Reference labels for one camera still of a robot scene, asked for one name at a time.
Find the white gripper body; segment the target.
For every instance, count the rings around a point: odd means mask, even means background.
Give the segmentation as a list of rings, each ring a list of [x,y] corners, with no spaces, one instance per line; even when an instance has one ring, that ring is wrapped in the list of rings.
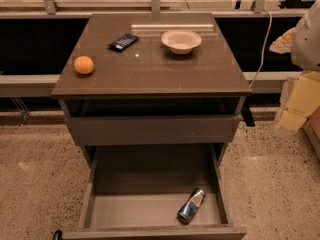
[[[280,108],[274,119],[276,136],[292,136],[320,106],[320,72],[304,70],[298,78],[283,84]]]

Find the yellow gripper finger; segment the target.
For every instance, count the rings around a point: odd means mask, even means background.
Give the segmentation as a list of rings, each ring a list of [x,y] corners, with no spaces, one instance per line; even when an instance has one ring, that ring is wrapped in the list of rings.
[[[287,30],[270,45],[269,50],[278,54],[290,53],[294,33],[294,28]]]

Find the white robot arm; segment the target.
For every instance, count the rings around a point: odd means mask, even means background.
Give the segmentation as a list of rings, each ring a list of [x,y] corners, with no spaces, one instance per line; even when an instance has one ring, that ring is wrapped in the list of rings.
[[[316,0],[297,25],[270,46],[274,53],[291,54],[301,75],[283,85],[280,109],[274,120],[279,137],[294,135],[320,106],[320,0]]]

